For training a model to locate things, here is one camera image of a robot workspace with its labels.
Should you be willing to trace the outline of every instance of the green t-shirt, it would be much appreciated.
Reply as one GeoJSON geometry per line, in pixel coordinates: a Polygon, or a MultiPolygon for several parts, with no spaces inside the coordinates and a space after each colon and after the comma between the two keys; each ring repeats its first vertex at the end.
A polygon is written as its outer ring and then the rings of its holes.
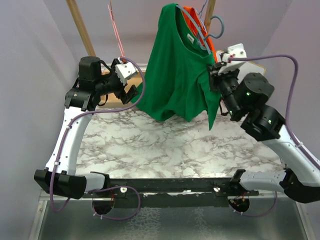
{"type": "Polygon", "coordinates": [[[211,130],[221,97],[209,86],[207,65],[215,63],[214,57],[200,48],[176,5],[162,8],[145,72],[145,94],[137,107],[157,121],[177,114],[190,122],[206,110],[211,130]]]}

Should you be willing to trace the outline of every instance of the shirt tag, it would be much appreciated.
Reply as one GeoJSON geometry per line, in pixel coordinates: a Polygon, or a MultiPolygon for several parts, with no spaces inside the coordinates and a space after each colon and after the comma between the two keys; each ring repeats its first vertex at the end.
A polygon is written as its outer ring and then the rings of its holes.
{"type": "Polygon", "coordinates": [[[192,44],[194,44],[195,39],[194,39],[189,33],[186,35],[186,37],[189,39],[189,41],[190,41],[192,44]]]}

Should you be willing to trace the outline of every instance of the orange cloth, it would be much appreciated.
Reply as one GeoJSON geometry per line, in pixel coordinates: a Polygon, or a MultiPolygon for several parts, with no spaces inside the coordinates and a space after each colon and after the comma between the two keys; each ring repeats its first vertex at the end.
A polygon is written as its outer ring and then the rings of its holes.
{"type": "MultiPolygon", "coordinates": [[[[201,29],[203,36],[204,37],[207,36],[208,33],[205,30],[205,27],[203,26],[202,22],[200,21],[198,14],[196,12],[196,9],[194,9],[193,7],[190,7],[190,6],[184,6],[183,8],[190,14],[190,16],[196,22],[198,27],[201,29]]],[[[182,11],[182,14],[183,14],[184,20],[185,20],[186,24],[188,25],[189,29],[191,30],[193,35],[196,37],[198,34],[197,28],[195,27],[195,25],[191,22],[191,20],[188,18],[188,16],[183,11],[182,11]]],[[[215,46],[214,46],[210,37],[208,37],[206,39],[206,43],[208,44],[209,49],[213,52],[214,61],[217,63],[218,60],[217,60],[217,56],[216,56],[215,46]]]]}

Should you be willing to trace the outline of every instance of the marble surface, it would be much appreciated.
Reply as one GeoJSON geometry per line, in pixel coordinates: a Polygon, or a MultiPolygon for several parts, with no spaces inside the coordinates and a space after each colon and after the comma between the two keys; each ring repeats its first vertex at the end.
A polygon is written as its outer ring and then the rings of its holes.
{"type": "Polygon", "coordinates": [[[236,169],[279,171],[279,157],[219,113],[209,131],[202,112],[191,122],[174,116],[158,122],[137,108],[102,113],[89,123],[77,174],[112,178],[231,177],[236,169]]]}

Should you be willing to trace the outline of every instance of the gray wall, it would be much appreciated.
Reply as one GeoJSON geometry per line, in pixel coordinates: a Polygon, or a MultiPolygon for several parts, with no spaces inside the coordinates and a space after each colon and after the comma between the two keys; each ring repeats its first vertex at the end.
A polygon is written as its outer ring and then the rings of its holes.
{"type": "MultiPolygon", "coordinates": [[[[297,58],[299,73],[291,104],[291,126],[317,158],[320,158],[319,9],[319,0],[294,0],[263,52],[263,55],[286,53],[297,58]]],[[[287,59],[260,63],[266,66],[266,77],[275,86],[269,103],[284,114],[293,64],[287,59]]],[[[320,239],[320,203],[308,204],[307,209],[316,239],[320,239]]]]}
{"type": "MultiPolygon", "coordinates": [[[[65,0],[44,0],[76,59],[87,54],[65,0]]],[[[137,63],[148,63],[157,33],[161,8],[176,2],[201,9],[204,0],[117,0],[112,2],[115,21],[125,55],[137,63]]],[[[225,21],[224,35],[214,40],[216,49],[244,43],[251,56],[261,55],[292,0],[219,0],[214,13],[225,21]]],[[[120,55],[108,11],[108,0],[77,0],[95,53],[107,63],[120,55]]],[[[217,20],[211,31],[218,34],[217,20]]]]}
{"type": "Polygon", "coordinates": [[[77,62],[42,0],[0,3],[0,239],[29,236],[77,62]]]}

